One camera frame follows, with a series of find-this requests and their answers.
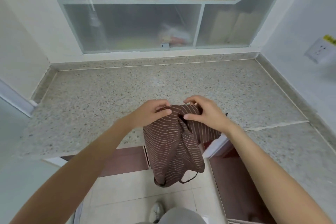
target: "forearm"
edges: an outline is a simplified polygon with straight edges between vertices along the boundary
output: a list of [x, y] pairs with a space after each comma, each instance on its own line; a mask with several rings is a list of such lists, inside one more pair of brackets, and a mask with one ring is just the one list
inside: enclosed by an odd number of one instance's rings
[[125, 117], [117, 120], [50, 177], [10, 224], [65, 223], [96, 181], [106, 160], [130, 131], [131, 127]]
[[224, 130], [277, 223], [332, 223], [309, 194], [243, 129], [232, 122]]

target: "person's left arm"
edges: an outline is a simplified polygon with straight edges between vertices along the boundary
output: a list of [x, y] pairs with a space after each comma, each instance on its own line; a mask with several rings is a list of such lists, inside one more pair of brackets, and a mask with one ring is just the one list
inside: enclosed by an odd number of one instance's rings
[[106, 160], [134, 128], [151, 124], [171, 114], [166, 99], [149, 100], [131, 114], [117, 120], [95, 141], [51, 176], [23, 205], [10, 224], [63, 224], [86, 196]]

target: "person's right arm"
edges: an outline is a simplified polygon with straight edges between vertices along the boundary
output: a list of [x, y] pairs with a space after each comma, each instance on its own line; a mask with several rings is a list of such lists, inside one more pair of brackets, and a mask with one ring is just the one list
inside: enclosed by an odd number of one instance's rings
[[184, 119], [202, 122], [229, 138], [278, 224], [332, 224], [313, 198], [239, 125], [229, 120], [216, 103], [202, 96], [192, 96], [184, 102], [198, 103], [203, 108], [202, 115], [186, 114]]

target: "white shoe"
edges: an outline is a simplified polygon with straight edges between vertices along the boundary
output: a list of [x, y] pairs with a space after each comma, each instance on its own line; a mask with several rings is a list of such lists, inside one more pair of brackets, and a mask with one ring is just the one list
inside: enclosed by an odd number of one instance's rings
[[156, 202], [150, 210], [149, 222], [158, 223], [164, 214], [165, 210], [163, 208], [163, 205], [160, 202]]

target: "striped cloth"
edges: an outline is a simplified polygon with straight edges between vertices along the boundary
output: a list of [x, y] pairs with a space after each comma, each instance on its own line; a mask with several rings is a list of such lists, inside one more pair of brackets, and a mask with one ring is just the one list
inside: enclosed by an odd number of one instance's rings
[[203, 173], [204, 160], [198, 145], [221, 136], [203, 123], [183, 119], [187, 113], [202, 114], [201, 107], [172, 105], [164, 109], [167, 108], [172, 110], [170, 115], [143, 128], [154, 182], [161, 187], [184, 183], [181, 179], [187, 170]]

